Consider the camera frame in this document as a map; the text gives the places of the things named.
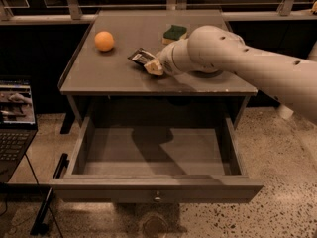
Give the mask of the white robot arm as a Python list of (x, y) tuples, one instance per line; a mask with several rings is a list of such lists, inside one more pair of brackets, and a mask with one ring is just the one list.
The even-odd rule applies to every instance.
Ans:
[(214, 26), (194, 30), (145, 65), (147, 73), (171, 76), (200, 71), (229, 71), (292, 111), (317, 123), (317, 62), (272, 53)]

